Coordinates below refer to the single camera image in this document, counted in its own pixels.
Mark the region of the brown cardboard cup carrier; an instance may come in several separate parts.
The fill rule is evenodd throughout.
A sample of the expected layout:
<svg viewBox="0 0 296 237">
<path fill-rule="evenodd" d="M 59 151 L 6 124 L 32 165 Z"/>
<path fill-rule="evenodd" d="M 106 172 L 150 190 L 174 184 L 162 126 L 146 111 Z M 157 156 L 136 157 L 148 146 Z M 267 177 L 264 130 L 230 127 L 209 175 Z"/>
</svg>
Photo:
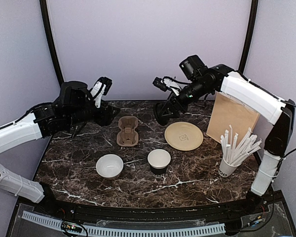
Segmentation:
<svg viewBox="0 0 296 237">
<path fill-rule="evenodd" d="M 118 121 L 120 132 L 117 134 L 116 142 L 121 147 L 133 147 L 139 142 L 139 135 L 136 131 L 138 118 L 135 116 L 124 116 Z"/>
</svg>

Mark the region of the black paper coffee cup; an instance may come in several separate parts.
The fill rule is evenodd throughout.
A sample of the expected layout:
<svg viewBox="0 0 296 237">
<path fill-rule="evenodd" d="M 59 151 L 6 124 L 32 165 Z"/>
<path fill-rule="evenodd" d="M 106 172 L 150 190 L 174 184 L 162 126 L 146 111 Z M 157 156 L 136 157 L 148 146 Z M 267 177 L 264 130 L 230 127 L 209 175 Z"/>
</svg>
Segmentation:
<svg viewBox="0 0 296 237">
<path fill-rule="evenodd" d="M 150 170 L 155 177 L 161 177 L 167 171 L 171 162 L 171 155 L 163 149 L 155 149 L 148 154 Z"/>
</svg>

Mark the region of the brown paper bag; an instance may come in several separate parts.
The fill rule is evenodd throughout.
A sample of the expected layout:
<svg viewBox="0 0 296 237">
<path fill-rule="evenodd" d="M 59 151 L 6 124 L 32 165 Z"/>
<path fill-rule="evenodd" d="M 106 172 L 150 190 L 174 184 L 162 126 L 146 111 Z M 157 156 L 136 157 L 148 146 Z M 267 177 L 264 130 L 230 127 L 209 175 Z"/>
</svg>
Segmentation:
<svg viewBox="0 0 296 237">
<path fill-rule="evenodd" d="M 248 128 L 254 129 L 258 119 L 259 113 L 255 110 L 231 96 L 217 93 L 206 134 L 220 142 L 226 130 L 233 130 L 229 132 L 229 138 L 238 134 L 236 144 L 239 144 Z"/>
</svg>

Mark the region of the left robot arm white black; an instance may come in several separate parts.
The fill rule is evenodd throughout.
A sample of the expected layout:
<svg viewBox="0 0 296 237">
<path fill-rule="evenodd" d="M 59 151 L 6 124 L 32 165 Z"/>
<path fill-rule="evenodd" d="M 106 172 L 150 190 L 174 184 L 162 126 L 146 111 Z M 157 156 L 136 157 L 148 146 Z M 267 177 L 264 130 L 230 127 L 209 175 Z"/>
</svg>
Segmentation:
<svg viewBox="0 0 296 237">
<path fill-rule="evenodd" d="M 112 86 L 112 80 L 99 78 L 94 86 L 80 81 L 61 85 L 60 94 L 54 102 L 45 102 L 31 107 L 19 119 L 0 127 L 0 154 L 21 144 L 50 137 L 60 131 L 74 130 L 78 126 L 94 122 L 108 126 L 120 109 L 102 100 Z M 0 164 L 0 189 L 20 196 L 33 203 L 40 203 L 49 215 L 56 215 L 60 205 L 54 200 L 51 188 L 13 173 Z"/>
</svg>

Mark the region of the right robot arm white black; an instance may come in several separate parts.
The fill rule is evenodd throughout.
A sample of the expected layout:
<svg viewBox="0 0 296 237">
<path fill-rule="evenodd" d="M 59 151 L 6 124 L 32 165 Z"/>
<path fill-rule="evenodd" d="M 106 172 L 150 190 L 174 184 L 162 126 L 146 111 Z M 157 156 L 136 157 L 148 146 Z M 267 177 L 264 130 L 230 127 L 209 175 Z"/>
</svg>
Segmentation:
<svg viewBox="0 0 296 237">
<path fill-rule="evenodd" d="M 153 81 L 157 88 L 171 92 L 165 103 L 154 106 L 157 122 L 166 125 L 169 119 L 179 118 L 181 113 L 186 113 L 190 103 L 216 91 L 231 96 L 258 112 L 273 125 L 264 143 L 258 173 L 251 185 L 253 194 L 263 196 L 287 155 L 286 149 L 294 127 L 294 101 L 285 101 L 273 95 L 224 64 L 209 68 L 197 55 L 187 57 L 179 67 L 189 80 L 183 88 L 179 87 L 178 81 L 168 76 L 155 78 Z"/>
</svg>

